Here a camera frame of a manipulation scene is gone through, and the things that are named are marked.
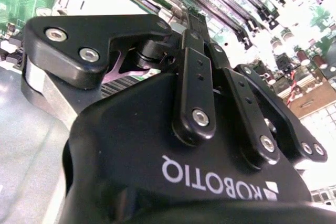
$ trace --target wire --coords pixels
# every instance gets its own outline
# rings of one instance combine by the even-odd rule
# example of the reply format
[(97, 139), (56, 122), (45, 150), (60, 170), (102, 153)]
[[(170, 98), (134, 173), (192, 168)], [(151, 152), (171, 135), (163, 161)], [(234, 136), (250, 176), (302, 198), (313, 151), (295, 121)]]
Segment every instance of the wire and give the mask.
[(290, 85), (290, 92), (289, 92), (289, 98), (287, 100), (287, 107), (289, 107), (289, 104), (292, 102), (293, 98), (294, 98), (294, 95), (295, 95), (295, 87), (297, 85), (297, 82), (295, 80), (295, 73), (296, 71), (293, 70), (291, 73), (290, 73), (290, 81), (291, 81), (291, 85)]

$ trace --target gray surface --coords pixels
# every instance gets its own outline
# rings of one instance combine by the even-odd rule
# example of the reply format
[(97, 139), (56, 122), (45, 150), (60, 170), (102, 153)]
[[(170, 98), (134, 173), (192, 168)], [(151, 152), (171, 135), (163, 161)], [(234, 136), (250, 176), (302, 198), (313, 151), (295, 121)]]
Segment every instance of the gray surface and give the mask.
[(19, 74), (0, 67), (0, 223), (42, 222), (68, 134), (24, 98)]

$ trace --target electrolytic capacitor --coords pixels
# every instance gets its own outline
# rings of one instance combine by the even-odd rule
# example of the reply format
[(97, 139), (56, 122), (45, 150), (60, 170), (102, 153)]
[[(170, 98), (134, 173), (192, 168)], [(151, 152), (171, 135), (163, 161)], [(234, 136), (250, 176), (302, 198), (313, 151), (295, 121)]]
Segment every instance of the electrolytic capacitor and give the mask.
[(296, 56), (299, 58), (302, 66), (307, 66), (310, 63), (310, 59), (308, 58), (305, 51), (300, 50), (296, 53)]
[(326, 69), (328, 67), (328, 64), (322, 59), (320, 55), (314, 55), (313, 61), (320, 69)]

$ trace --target silver screw head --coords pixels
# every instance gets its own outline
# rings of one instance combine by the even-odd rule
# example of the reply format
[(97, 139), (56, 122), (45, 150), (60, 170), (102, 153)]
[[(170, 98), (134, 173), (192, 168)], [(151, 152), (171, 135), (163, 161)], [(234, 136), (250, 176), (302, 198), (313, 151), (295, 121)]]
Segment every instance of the silver screw head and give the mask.
[(45, 34), (48, 39), (57, 42), (65, 41), (68, 38), (67, 34), (58, 28), (49, 28)]
[(314, 144), (314, 148), (315, 148), (315, 150), (318, 154), (320, 154), (322, 156), (324, 155), (323, 149), (318, 144)]
[(204, 111), (199, 109), (193, 110), (193, 119), (199, 126), (202, 127), (205, 127), (209, 124), (209, 117), (205, 114)]
[(99, 54), (91, 48), (82, 48), (79, 51), (79, 56), (88, 62), (96, 62), (99, 60)]
[(157, 25), (160, 26), (160, 27), (163, 28), (163, 29), (167, 29), (167, 28), (168, 28), (167, 25), (166, 25), (166, 23), (163, 22), (163, 21), (159, 21), (159, 22), (157, 22)]
[(195, 33), (195, 32), (192, 32), (192, 33), (191, 33), (191, 37), (193, 37), (194, 39), (198, 39), (198, 35), (197, 35), (197, 33)]
[(222, 48), (219, 45), (215, 45), (215, 49), (217, 52), (223, 52)]
[(252, 71), (251, 71), (248, 67), (244, 67), (244, 71), (245, 71), (247, 74), (252, 74)]
[(307, 152), (308, 154), (313, 154), (313, 150), (310, 148), (310, 146), (307, 143), (302, 142), (301, 145), (305, 152)]
[(263, 147), (268, 150), (269, 152), (275, 151), (275, 146), (271, 139), (269, 139), (267, 136), (261, 136), (260, 141), (263, 144)]

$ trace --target red wire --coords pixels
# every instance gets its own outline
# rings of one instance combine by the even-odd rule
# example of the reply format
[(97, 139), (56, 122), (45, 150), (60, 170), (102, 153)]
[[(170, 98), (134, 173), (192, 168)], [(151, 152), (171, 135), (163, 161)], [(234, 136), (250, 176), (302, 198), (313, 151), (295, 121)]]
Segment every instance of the red wire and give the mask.
[(290, 86), (290, 92), (289, 92), (289, 98), (287, 100), (287, 106), (291, 103), (291, 100), (293, 99), (294, 97), (294, 88), (295, 86), (297, 85), (297, 82), (295, 80), (295, 70), (293, 70), (291, 73), (290, 73), (290, 79), (291, 81), (293, 81), (292, 85)]

